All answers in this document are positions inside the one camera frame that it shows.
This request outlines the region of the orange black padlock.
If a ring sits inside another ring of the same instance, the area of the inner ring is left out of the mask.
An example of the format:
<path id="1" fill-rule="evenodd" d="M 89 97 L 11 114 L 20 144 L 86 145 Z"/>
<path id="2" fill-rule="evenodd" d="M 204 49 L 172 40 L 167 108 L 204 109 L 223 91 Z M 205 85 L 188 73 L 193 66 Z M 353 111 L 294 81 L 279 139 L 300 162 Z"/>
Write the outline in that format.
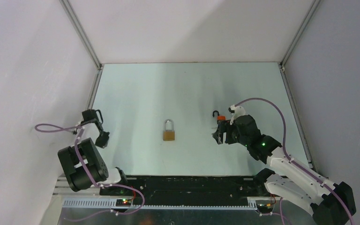
<path id="1" fill-rule="evenodd" d="M 226 121 L 226 117 L 224 115 L 221 115 L 217 110 L 214 110 L 212 112 L 212 117 L 216 118 L 217 124 L 219 124 L 221 121 Z"/>

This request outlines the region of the brass padlock long shackle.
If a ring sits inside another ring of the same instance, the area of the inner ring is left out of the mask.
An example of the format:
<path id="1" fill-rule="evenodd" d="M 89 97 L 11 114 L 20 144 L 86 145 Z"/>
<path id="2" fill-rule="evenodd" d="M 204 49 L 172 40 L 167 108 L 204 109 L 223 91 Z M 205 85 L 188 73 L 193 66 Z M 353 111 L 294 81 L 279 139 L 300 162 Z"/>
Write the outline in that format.
<path id="1" fill-rule="evenodd" d="M 174 141 L 175 140 L 175 131 L 174 131 L 174 122 L 171 119 L 164 121 L 164 130 L 163 130 L 163 141 Z"/>

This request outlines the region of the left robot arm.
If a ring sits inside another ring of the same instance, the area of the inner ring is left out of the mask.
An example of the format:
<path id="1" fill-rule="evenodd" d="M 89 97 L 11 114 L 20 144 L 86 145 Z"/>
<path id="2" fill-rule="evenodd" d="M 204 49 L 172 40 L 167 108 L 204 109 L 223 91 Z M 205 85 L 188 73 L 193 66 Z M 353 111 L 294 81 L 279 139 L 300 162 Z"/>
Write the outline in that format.
<path id="1" fill-rule="evenodd" d="M 59 150 L 58 158 L 72 191 L 99 187 L 124 195 L 129 191 L 126 175 L 118 167 L 109 169 L 99 152 L 108 146 L 110 139 L 103 123 L 99 109 L 83 111 L 82 121 L 75 129 L 75 143 Z"/>

